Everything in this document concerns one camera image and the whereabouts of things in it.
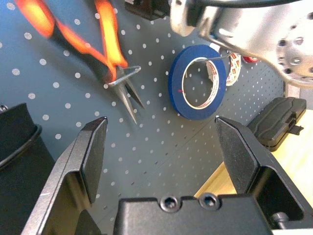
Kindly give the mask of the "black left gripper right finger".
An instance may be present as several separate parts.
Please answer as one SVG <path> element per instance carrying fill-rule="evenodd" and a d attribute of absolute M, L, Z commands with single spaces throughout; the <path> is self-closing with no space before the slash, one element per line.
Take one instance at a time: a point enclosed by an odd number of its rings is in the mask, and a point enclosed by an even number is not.
<path fill-rule="evenodd" d="M 289 221 L 311 222 L 311 205 L 252 131 L 220 116 L 215 124 L 223 161 L 236 192 L 253 195 L 268 219 L 283 212 Z"/>

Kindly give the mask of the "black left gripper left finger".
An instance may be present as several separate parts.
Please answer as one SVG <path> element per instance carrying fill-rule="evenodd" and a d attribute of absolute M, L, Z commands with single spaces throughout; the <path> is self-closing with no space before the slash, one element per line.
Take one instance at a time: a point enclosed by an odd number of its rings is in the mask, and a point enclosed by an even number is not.
<path fill-rule="evenodd" d="M 55 163 L 23 235 L 99 235 L 88 212 L 103 166 L 108 120 L 87 123 Z"/>

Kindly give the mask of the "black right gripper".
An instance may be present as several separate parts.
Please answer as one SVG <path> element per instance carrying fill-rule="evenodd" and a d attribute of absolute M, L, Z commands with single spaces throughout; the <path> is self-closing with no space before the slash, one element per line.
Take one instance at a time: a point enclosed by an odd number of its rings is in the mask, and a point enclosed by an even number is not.
<path fill-rule="evenodd" d="M 170 0 L 125 0 L 129 12 L 147 20 L 163 19 L 170 14 Z"/>

